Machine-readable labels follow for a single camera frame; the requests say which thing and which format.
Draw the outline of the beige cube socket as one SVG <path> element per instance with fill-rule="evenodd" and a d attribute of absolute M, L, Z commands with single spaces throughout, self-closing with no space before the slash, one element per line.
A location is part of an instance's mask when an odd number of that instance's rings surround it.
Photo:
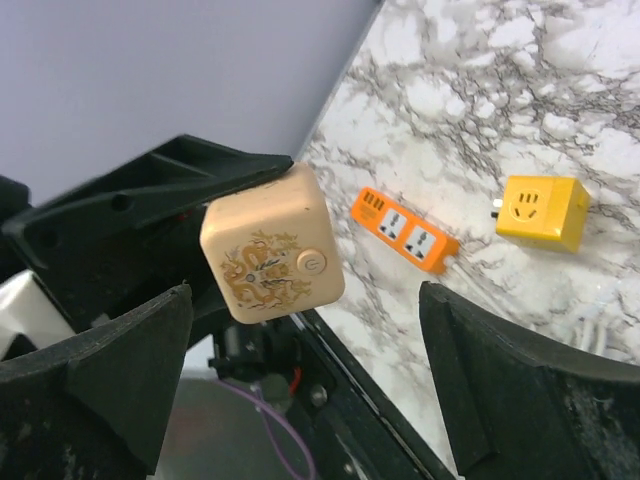
<path fill-rule="evenodd" d="M 345 290 L 325 197 L 306 164 L 212 201 L 200 246 L 231 316 L 243 324 L 328 305 Z"/>

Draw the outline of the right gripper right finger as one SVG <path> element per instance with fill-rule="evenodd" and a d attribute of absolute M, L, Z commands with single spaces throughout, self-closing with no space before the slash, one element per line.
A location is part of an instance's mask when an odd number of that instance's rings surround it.
<path fill-rule="evenodd" d="M 458 474 L 636 479 L 639 369 L 424 282 L 419 317 Z"/>

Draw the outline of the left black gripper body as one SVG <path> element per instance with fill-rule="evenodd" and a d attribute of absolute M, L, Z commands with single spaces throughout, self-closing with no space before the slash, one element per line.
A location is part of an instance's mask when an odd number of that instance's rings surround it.
<path fill-rule="evenodd" d="M 192 290 L 191 344 L 215 329 L 217 312 L 228 311 L 199 242 L 211 200 L 142 227 L 111 233 L 75 227 L 62 240 L 13 240 L 2 225 L 33 207 L 29 195 L 26 185 L 1 179 L 1 285 L 31 271 L 74 335 L 182 283 Z"/>

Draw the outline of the yellow cube socket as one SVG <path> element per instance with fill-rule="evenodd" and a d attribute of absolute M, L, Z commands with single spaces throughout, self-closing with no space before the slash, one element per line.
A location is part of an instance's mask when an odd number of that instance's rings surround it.
<path fill-rule="evenodd" d="M 520 247 L 575 254 L 590 204 L 590 194 L 576 178 L 511 176 L 495 231 Z"/>

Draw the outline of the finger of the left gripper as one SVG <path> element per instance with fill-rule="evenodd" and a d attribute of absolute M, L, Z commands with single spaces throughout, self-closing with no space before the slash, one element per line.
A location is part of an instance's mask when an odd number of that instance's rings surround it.
<path fill-rule="evenodd" d="M 10 218 L 2 233 L 13 240 L 62 240 L 75 227 L 99 233 L 142 227 L 278 179 L 292 166 L 288 155 L 248 153 L 183 134 Z"/>

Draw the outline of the orange power strip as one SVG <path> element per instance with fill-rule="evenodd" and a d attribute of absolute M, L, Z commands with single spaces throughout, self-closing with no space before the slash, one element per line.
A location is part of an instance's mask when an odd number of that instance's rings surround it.
<path fill-rule="evenodd" d="M 352 218 L 423 272 L 441 275 L 459 242 L 381 192 L 363 188 L 351 207 Z"/>

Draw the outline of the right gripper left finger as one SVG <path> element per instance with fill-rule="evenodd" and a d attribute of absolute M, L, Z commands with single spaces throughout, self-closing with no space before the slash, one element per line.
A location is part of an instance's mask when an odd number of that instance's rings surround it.
<path fill-rule="evenodd" d="M 192 322 L 175 286 L 130 312 L 1 364 L 4 479 L 155 473 Z"/>

